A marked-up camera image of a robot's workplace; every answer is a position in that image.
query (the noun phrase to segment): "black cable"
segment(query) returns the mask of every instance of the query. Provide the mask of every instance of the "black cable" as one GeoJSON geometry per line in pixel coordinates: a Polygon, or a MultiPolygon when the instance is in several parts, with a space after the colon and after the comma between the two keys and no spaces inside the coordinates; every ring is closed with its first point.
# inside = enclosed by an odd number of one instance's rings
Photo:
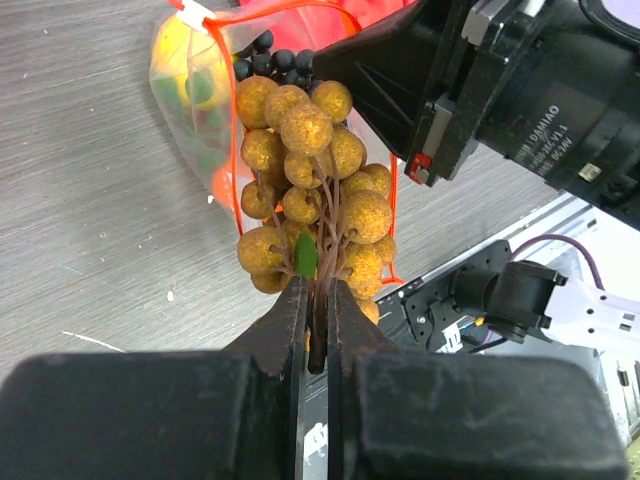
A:
{"type": "Polygon", "coordinates": [[[480,345],[472,350],[469,350],[469,353],[480,353],[485,350],[489,350],[490,348],[497,347],[498,345],[502,345],[503,343],[507,343],[507,339],[505,337],[499,338],[498,340],[494,340],[493,342],[485,343],[484,345],[480,345]]]}

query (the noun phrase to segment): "wire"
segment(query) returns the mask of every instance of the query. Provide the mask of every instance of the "wire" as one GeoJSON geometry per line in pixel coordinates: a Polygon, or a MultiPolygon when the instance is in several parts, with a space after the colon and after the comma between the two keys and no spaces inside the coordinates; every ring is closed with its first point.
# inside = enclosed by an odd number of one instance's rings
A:
{"type": "Polygon", "coordinates": [[[485,350],[489,350],[490,348],[497,347],[498,345],[502,345],[503,343],[507,343],[506,337],[501,337],[498,340],[494,340],[493,342],[485,343],[484,345],[480,345],[472,350],[469,350],[469,353],[480,353],[485,350]]]}
{"type": "Polygon", "coordinates": [[[589,270],[591,270],[591,275],[593,276],[593,281],[596,284],[596,287],[599,288],[600,290],[604,290],[604,285],[602,283],[602,277],[600,276],[600,271],[598,270],[598,266],[596,265],[596,262],[591,256],[591,254],[589,253],[589,251],[580,242],[578,242],[577,240],[571,237],[567,237],[566,235],[557,235],[555,233],[549,233],[546,235],[540,235],[538,237],[534,237],[530,240],[527,240],[518,248],[516,248],[513,254],[511,254],[510,260],[512,261],[515,260],[517,256],[519,256],[522,252],[529,249],[531,246],[535,245],[536,243],[549,241],[549,240],[568,243],[575,249],[579,250],[580,253],[582,253],[582,255],[584,256],[585,260],[587,261],[587,264],[589,265],[589,270]]]}

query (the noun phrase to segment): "gray wooden surface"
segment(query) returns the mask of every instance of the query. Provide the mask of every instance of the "gray wooden surface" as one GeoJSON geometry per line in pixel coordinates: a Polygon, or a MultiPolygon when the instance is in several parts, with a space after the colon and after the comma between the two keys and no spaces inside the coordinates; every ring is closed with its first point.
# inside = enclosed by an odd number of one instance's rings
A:
{"type": "MultiPolygon", "coordinates": [[[[233,224],[207,204],[150,93],[151,32],[168,8],[2,2],[0,379],[29,355],[107,350],[71,334],[126,351],[222,347],[273,300],[252,291],[233,224]]],[[[403,178],[398,273],[554,195],[486,150],[453,183],[403,178]]]]}

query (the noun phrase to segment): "clear plastic bag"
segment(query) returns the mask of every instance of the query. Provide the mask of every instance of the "clear plastic bag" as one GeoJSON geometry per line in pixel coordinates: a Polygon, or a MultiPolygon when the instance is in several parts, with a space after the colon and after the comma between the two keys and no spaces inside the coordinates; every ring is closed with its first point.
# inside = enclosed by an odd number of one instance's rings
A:
{"type": "MultiPolygon", "coordinates": [[[[247,217],[240,208],[242,189],[255,178],[240,156],[245,132],[235,113],[233,53],[267,29],[275,37],[273,51],[286,48],[296,53],[323,48],[361,27],[340,5],[324,0],[250,0],[239,8],[212,13],[202,29],[186,26],[179,13],[162,23],[153,46],[150,81],[186,161],[216,202],[232,214],[243,235],[262,221],[247,217]]],[[[391,171],[393,236],[397,161],[355,110],[348,123],[367,146],[367,163],[380,163],[391,171]]],[[[401,283],[393,264],[383,283],[401,283]]]]}

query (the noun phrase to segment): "white robot part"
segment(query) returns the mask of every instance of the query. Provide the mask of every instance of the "white robot part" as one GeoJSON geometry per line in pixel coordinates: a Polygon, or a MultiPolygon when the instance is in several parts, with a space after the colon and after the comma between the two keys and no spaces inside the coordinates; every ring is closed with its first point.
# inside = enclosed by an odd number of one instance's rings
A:
{"type": "Polygon", "coordinates": [[[640,360],[640,302],[569,280],[554,288],[545,315],[551,340],[640,360]]]}

